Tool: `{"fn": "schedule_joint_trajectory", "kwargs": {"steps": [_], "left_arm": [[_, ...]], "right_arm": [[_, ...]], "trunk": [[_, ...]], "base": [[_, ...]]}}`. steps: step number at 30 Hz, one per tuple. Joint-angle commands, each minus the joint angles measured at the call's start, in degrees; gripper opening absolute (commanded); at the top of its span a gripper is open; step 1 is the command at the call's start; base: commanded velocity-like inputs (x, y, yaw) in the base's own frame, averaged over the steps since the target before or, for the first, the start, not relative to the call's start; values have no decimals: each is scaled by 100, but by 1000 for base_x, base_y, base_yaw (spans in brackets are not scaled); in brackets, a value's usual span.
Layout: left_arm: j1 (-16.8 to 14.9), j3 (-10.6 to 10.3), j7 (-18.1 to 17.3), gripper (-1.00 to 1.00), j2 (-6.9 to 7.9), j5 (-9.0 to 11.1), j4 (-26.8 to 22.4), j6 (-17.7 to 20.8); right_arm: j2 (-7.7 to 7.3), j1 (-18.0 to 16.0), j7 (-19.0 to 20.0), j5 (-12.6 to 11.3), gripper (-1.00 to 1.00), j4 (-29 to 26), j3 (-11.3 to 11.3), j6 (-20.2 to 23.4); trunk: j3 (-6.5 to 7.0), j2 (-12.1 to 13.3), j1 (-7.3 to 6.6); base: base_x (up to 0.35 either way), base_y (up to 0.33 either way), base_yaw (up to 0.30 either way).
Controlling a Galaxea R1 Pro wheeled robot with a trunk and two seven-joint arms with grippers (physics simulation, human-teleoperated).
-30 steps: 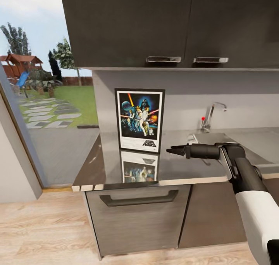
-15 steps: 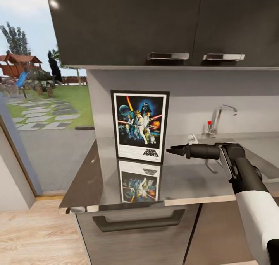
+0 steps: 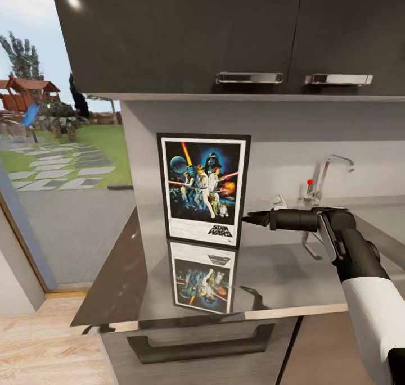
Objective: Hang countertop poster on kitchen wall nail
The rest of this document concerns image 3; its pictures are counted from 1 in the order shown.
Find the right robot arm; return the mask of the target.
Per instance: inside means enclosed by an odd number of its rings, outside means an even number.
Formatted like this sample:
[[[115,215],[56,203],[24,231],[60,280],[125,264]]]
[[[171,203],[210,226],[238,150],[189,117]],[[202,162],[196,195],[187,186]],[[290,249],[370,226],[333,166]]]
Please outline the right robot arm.
[[[359,354],[375,385],[405,385],[405,301],[380,264],[379,250],[356,230],[345,207],[287,209],[281,193],[271,211],[248,212],[241,220],[270,230],[317,232],[340,278]]]

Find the poster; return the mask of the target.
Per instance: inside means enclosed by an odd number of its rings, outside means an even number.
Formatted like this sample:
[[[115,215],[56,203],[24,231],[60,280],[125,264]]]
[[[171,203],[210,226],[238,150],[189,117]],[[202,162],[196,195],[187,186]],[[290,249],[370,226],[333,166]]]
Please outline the poster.
[[[166,238],[239,250],[251,135],[156,135]]]

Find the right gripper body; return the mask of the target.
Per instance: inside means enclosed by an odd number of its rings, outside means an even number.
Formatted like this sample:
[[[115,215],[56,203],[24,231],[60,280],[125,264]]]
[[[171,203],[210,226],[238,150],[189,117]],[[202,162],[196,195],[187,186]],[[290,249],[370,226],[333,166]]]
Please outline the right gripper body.
[[[301,214],[299,209],[271,209],[269,213],[270,230],[301,231]]]

